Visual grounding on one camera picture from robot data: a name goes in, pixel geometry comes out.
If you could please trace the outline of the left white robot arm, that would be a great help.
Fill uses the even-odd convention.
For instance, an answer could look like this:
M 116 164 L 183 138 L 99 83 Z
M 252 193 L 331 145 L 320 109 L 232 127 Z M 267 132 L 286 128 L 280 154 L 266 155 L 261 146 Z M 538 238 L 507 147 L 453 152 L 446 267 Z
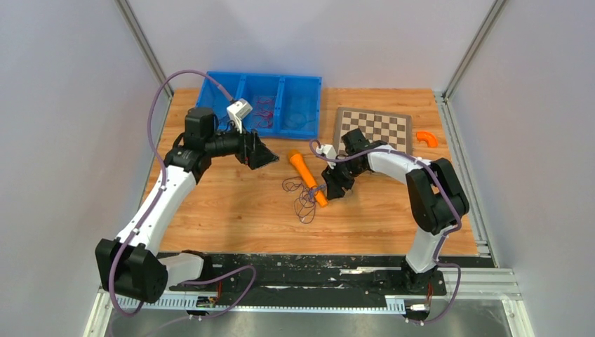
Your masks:
M 229 128 L 218 130 L 218 118 L 207 107 L 195 107 L 185 117 L 184 131 L 164 158 L 159 177 L 131 221 L 115 239 L 101 239 L 95 249 L 103 289 L 113 304 L 118 296 L 155 303 L 166 289 L 189 282 L 196 290 L 212 287 L 215 273 L 197 252 L 158 258 L 166 229 L 212 160 L 232 155 L 255 170 L 278 161 L 258 132 L 243 119 L 252 108 L 236 101 L 227 107 Z

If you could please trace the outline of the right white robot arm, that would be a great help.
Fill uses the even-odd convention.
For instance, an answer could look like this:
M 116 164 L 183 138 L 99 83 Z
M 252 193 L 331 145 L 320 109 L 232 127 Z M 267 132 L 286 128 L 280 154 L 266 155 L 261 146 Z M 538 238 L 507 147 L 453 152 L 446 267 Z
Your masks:
M 468 198 L 452 163 L 414 157 L 396 150 L 385 141 L 369 141 L 358 130 L 343 135 L 344 156 L 332 145 L 317 140 L 309 143 L 316 157 L 327 167 L 322 176 L 328 199 L 345 196 L 356 177 L 369 171 L 381 173 L 407 188 L 410 209 L 417 224 L 413 245 L 405 257 L 402 287 L 418 293 L 429 283 L 427 272 L 439 265 L 439 254 L 447 236 L 461 229 L 462 217 L 470 210 Z

